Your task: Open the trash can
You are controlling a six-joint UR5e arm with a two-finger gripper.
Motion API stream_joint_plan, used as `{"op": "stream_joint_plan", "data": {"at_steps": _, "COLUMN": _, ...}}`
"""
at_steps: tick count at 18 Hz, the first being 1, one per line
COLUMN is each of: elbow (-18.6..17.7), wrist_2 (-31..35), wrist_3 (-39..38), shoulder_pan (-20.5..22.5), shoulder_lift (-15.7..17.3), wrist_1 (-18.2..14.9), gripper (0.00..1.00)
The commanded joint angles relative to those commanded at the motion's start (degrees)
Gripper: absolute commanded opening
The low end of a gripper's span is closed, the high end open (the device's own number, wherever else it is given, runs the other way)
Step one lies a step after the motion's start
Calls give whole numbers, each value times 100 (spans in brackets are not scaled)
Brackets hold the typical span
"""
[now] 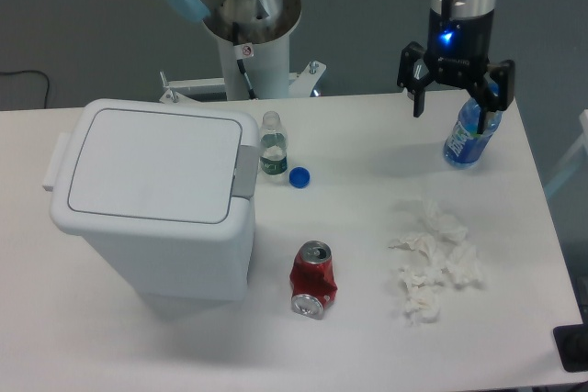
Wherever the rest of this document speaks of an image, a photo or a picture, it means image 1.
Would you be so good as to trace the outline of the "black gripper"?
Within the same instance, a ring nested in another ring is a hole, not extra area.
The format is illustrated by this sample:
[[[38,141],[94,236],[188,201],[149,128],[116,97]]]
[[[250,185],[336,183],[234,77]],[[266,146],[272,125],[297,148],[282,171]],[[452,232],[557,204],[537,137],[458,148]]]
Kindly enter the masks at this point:
[[[479,16],[442,21],[440,14],[430,10],[426,50],[417,42],[410,42],[401,50],[397,85],[413,96],[413,116],[424,112],[425,88],[435,81],[439,84],[467,89],[481,85],[476,101],[480,107],[477,132],[488,126],[491,113],[505,111],[515,95],[515,62],[505,60],[488,63],[492,34],[493,12]],[[418,61],[424,63],[426,73],[414,75]],[[486,80],[487,73],[498,88],[495,94]]]

